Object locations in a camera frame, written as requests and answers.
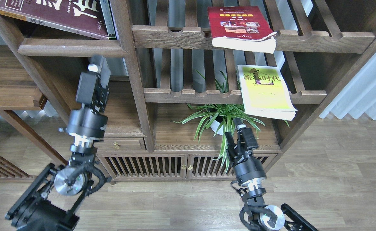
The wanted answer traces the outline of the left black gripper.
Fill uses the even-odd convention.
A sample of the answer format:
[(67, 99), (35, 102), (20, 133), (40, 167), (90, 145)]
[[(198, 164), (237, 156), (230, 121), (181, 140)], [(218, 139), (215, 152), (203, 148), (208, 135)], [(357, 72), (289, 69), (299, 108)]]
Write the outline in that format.
[(103, 115), (108, 101), (111, 70), (107, 59), (93, 55), (89, 72), (82, 72), (76, 101), (81, 108), (71, 111), (66, 132), (74, 137), (74, 146), (93, 146), (104, 137), (108, 118)]

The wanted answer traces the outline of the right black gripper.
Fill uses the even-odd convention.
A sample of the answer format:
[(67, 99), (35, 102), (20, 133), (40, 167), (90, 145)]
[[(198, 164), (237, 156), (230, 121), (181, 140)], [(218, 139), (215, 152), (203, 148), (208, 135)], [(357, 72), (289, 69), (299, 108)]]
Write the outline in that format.
[(261, 161), (253, 156), (253, 150), (258, 143), (251, 130), (246, 128), (241, 118), (234, 118), (238, 134), (237, 143), (234, 142), (232, 132), (225, 132), (227, 153), (233, 167), (238, 185), (241, 187), (261, 187), (266, 174)]

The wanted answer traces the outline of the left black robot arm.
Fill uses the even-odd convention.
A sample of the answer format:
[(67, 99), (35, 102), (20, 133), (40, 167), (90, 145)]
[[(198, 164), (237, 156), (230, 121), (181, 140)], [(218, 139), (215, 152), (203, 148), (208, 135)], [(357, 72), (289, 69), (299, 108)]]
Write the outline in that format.
[[(103, 140), (108, 118), (107, 105), (111, 71), (102, 55), (91, 57), (87, 72), (82, 72), (76, 101), (81, 108), (71, 111), (66, 132), (74, 137), (69, 164), (49, 164), (9, 209), (5, 219), (18, 231), (72, 231), (79, 217), (76, 211), (86, 196), (98, 191), (106, 182), (95, 164), (95, 142)], [(71, 209), (52, 205), (48, 196), (56, 190), (63, 196), (78, 195)]]

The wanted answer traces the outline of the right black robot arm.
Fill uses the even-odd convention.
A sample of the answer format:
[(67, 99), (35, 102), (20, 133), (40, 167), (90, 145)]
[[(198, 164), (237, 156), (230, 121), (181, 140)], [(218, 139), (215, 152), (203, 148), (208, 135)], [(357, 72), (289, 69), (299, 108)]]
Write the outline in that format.
[(316, 228), (289, 205), (280, 207), (266, 205), (263, 195), (266, 193), (262, 180), (266, 174), (261, 161), (253, 156), (258, 143), (251, 130), (241, 119), (234, 119), (238, 139), (235, 143), (230, 132), (225, 136), (228, 141), (227, 153), (233, 167), (244, 206), (239, 217), (243, 225), (251, 231), (278, 231), (285, 227), (288, 231), (315, 231)]

